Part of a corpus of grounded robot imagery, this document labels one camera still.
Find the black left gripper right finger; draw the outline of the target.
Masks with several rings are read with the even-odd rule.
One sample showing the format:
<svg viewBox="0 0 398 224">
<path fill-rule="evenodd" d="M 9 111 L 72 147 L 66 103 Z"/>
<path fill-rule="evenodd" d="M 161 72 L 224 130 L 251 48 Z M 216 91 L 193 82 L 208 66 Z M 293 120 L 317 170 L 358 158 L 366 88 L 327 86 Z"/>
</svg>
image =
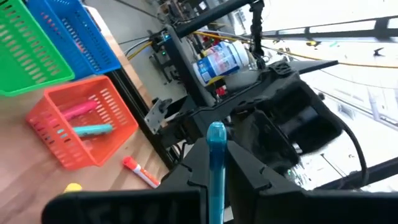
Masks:
<svg viewBox="0 0 398 224">
<path fill-rule="evenodd" d="M 227 150 L 227 190 L 234 224 L 298 224 L 301 188 L 233 141 Z"/>
</svg>

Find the blue translucent pen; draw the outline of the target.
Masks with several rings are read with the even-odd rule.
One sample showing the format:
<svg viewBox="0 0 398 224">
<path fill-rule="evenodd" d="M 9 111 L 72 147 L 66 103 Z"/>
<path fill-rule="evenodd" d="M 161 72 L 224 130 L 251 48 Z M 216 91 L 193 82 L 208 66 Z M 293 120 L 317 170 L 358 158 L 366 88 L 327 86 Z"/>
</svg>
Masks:
<svg viewBox="0 0 398 224">
<path fill-rule="evenodd" d="M 227 132 L 224 124 L 215 121 L 210 124 L 206 141 L 209 147 L 209 224 L 223 224 L 225 191 L 225 151 Z"/>
</svg>

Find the teal highlighter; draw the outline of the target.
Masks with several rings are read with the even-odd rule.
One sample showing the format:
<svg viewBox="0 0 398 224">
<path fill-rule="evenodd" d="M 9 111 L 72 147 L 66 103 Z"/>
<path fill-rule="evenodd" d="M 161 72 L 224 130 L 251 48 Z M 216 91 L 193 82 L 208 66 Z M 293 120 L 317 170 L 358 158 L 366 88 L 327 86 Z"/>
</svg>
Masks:
<svg viewBox="0 0 398 224">
<path fill-rule="evenodd" d="M 85 137 L 111 133 L 113 131 L 113 126 L 110 124 L 96 124 L 89 126 L 76 126 L 72 127 L 72 130 L 74 130 L 79 137 Z"/>
</svg>

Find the yellow Sharpie highlighter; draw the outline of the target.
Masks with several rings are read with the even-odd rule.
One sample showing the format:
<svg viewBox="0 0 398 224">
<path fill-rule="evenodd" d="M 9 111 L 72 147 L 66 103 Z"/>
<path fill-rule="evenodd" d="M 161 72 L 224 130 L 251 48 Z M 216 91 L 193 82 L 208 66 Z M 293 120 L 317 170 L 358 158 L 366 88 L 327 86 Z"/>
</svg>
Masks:
<svg viewBox="0 0 398 224">
<path fill-rule="evenodd" d="M 82 186 L 78 183 L 70 183 L 66 186 L 65 190 L 63 191 L 64 193 L 67 192 L 76 192 L 76 191 L 81 191 Z"/>
</svg>

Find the pink highlighter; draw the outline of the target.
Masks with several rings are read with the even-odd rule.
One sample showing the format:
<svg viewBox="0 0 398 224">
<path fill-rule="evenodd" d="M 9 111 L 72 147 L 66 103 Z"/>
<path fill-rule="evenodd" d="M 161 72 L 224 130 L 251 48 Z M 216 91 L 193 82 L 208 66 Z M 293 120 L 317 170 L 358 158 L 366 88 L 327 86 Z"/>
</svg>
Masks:
<svg viewBox="0 0 398 224">
<path fill-rule="evenodd" d="M 91 110 L 95 109 L 97 105 L 98 104 L 96 101 L 89 100 L 62 111 L 62 114 L 65 119 L 69 121 L 73 118 L 76 118 L 77 116 L 90 112 Z"/>
</svg>

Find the orange Expo marker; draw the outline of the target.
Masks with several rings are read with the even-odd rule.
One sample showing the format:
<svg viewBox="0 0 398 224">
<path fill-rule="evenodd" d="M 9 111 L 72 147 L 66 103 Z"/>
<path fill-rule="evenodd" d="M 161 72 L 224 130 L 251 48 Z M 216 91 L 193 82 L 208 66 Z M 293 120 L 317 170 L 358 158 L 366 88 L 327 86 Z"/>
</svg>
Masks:
<svg viewBox="0 0 398 224">
<path fill-rule="evenodd" d="M 153 189 L 157 188 L 160 185 L 160 181 L 158 181 L 153 175 L 148 173 L 143 167 L 141 167 L 137 161 L 131 157 L 124 157 L 122 160 L 122 164 L 133 171 L 137 176 L 139 176 L 147 185 L 152 187 Z"/>
</svg>

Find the orange plastic basket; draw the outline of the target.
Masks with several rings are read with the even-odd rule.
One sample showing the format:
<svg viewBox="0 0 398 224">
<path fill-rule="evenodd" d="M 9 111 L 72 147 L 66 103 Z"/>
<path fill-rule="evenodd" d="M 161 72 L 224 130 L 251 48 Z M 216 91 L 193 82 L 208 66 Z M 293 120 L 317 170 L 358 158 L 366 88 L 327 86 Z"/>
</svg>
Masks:
<svg viewBox="0 0 398 224">
<path fill-rule="evenodd" d="M 66 120 L 62 111 L 93 100 L 97 107 Z M 139 125 L 111 80 L 97 76 L 47 88 L 26 116 L 37 136 L 68 170 L 102 166 L 138 129 Z M 110 124 L 108 134 L 79 137 L 72 127 Z"/>
</svg>

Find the blue white wipes canister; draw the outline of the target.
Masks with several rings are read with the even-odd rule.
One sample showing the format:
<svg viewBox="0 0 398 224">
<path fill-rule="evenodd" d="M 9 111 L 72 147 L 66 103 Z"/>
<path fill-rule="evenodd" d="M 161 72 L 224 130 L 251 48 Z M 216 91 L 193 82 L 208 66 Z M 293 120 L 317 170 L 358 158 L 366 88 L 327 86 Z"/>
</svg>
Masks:
<svg viewBox="0 0 398 224">
<path fill-rule="evenodd" d="M 240 41 L 219 43 L 208 50 L 206 56 L 192 64 L 198 81 L 208 86 L 215 81 L 249 65 L 249 56 Z"/>
</svg>

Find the black power supply box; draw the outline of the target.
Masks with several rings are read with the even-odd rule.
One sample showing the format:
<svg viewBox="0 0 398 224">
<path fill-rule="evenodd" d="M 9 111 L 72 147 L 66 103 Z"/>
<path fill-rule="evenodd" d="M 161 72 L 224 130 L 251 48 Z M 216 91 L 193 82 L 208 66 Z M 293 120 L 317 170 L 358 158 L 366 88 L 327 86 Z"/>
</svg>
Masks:
<svg viewBox="0 0 398 224">
<path fill-rule="evenodd" d="M 164 85 L 171 83 L 172 81 L 179 82 L 180 77 L 164 45 L 165 41 L 170 37 L 169 34 L 165 30 L 158 32 L 148 30 L 147 32 L 149 33 L 149 40 L 152 42 L 150 46 L 153 50 L 149 59 L 154 64 L 154 67 L 158 69 L 165 78 Z"/>
</svg>

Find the black cart pole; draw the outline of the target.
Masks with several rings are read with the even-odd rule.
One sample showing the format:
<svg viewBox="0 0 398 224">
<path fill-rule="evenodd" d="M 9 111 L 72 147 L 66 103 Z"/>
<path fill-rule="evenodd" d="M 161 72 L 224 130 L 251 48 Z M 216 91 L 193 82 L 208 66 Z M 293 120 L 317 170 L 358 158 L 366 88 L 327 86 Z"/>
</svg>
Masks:
<svg viewBox="0 0 398 224">
<path fill-rule="evenodd" d="M 223 16 L 233 12 L 244 5 L 249 4 L 251 6 L 251 12 L 253 13 L 251 31 L 254 35 L 260 34 L 262 31 L 261 26 L 261 14 L 264 8 L 263 0 L 229 0 L 226 1 L 213 9 L 210 9 L 198 17 L 192 19 L 186 24 L 182 24 L 175 29 L 176 34 L 179 37 L 185 37 L 188 34 L 206 26 L 207 24 L 222 18 Z"/>
</svg>

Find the blue plastic basket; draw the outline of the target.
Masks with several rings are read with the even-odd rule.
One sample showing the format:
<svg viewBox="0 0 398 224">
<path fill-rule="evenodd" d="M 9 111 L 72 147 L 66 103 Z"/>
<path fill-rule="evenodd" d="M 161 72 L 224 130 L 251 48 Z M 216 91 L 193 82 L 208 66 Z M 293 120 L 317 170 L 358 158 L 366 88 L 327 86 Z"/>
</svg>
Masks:
<svg viewBox="0 0 398 224">
<path fill-rule="evenodd" d="M 76 79 L 121 67 L 80 0 L 27 0 L 27 8 L 73 70 Z"/>
</svg>

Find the green plastic basket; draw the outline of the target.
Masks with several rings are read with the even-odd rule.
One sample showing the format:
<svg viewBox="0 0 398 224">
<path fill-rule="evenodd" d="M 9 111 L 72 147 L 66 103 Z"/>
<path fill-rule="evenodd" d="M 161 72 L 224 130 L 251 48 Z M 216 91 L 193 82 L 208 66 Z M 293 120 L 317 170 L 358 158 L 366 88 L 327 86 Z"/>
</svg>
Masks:
<svg viewBox="0 0 398 224">
<path fill-rule="evenodd" d="M 17 96 L 75 77 L 22 0 L 0 0 L 0 96 Z"/>
</svg>

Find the grey metal corner bracket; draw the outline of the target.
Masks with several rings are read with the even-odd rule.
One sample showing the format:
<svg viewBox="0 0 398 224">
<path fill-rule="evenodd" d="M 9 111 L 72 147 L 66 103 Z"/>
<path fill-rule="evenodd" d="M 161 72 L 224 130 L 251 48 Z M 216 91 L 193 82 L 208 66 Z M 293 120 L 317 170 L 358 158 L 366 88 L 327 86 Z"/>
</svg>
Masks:
<svg viewBox="0 0 398 224">
<path fill-rule="evenodd" d="M 165 115 L 167 114 L 168 107 L 171 103 L 171 98 L 165 100 L 160 100 L 158 98 L 155 99 L 153 107 L 144 118 L 144 121 L 152 134 L 156 134 L 160 129 L 161 123 L 165 119 Z"/>
</svg>

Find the black aluminium table frame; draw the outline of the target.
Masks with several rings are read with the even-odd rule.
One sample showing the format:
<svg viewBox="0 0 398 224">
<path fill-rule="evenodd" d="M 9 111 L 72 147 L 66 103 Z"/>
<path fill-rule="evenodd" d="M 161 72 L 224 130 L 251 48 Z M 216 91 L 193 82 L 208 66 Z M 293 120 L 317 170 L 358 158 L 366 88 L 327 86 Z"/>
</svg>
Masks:
<svg viewBox="0 0 398 224">
<path fill-rule="evenodd" d="M 143 97 L 139 93 L 136 86 L 133 84 L 131 79 L 128 77 L 127 72 L 123 68 L 119 68 L 105 75 L 112 81 L 113 85 L 117 89 L 124 103 L 130 110 L 130 113 L 136 119 L 142 132 L 152 144 L 156 153 L 160 156 L 164 164 L 168 169 L 172 169 L 175 166 L 176 157 L 172 156 L 168 149 L 161 143 L 161 137 L 153 134 L 149 127 L 146 125 L 145 117 L 149 112 L 149 107 L 144 101 Z"/>
</svg>

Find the black overhead frame beam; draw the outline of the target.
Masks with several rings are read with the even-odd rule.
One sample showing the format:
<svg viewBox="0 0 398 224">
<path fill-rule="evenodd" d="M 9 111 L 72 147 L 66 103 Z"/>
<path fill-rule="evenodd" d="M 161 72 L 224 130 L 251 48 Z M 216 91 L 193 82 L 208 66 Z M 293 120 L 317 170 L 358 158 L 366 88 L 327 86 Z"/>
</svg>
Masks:
<svg viewBox="0 0 398 224">
<path fill-rule="evenodd" d="M 398 15 L 265 31 L 265 39 L 398 43 Z"/>
</svg>

